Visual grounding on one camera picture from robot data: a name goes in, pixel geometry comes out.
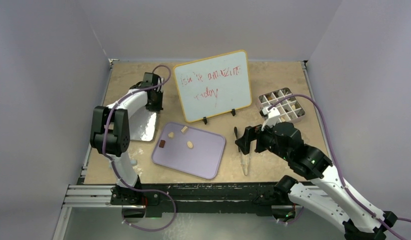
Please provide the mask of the metal tweezers black tips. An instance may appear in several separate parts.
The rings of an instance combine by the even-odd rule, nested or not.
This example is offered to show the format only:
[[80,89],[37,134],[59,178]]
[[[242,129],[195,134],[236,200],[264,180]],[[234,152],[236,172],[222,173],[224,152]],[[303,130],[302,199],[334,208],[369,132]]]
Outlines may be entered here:
[[240,164],[242,167],[242,172],[244,176],[249,175],[249,168],[250,168],[250,160],[251,160],[251,154],[244,154],[242,151],[242,148],[239,146],[240,144],[238,143],[239,139],[241,139],[241,143],[243,142],[243,138],[240,135],[240,132],[238,128],[235,126],[233,128],[234,135],[235,135],[235,144],[237,145],[238,148],[238,154],[240,158]]

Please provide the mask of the lilac plastic tray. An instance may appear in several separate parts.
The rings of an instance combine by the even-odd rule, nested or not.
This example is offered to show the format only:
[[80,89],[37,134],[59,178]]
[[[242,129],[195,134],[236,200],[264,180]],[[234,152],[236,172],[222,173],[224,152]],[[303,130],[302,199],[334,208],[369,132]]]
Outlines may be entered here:
[[[182,133],[184,126],[176,122],[164,125],[151,155],[153,163],[204,179],[213,179],[218,173],[226,138],[190,126]],[[174,132],[173,139],[168,137],[170,132]],[[164,148],[159,147],[160,140],[166,141]],[[188,141],[193,143],[192,149],[188,148]]]

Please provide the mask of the silver metal box lid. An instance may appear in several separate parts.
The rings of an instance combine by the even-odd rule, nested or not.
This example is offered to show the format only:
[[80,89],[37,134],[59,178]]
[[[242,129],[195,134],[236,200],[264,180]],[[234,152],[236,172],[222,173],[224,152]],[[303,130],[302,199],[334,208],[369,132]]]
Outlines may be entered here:
[[155,138],[158,113],[145,107],[137,110],[129,121],[129,136],[131,141],[151,142]]

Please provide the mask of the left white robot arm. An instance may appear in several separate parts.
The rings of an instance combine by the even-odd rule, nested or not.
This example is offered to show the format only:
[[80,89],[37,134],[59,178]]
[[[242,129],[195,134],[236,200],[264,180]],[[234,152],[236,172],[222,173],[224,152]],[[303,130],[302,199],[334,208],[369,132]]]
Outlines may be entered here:
[[162,77],[146,72],[143,80],[130,87],[120,99],[93,109],[90,145],[108,158],[117,178],[116,185],[126,188],[123,198],[131,205],[142,200],[143,191],[136,187],[139,177],[133,171],[128,154],[131,141],[130,118],[140,110],[160,112],[163,109],[162,85]]

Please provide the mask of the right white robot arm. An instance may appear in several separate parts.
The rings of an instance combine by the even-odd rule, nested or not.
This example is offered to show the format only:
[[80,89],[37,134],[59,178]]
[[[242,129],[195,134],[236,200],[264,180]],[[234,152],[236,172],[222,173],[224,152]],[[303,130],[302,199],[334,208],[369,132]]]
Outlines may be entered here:
[[247,155],[251,142],[255,152],[269,151],[287,161],[297,175],[317,186],[326,195],[313,192],[293,177],[283,176],[275,185],[274,197],[282,204],[291,201],[314,212],[339,229],[347,240],[385,240],[398,217],[366,200],[339,176],[335,164],[320,149],[303,141],[301,132],[290,122],[269,126],[248,126],[235,141]]

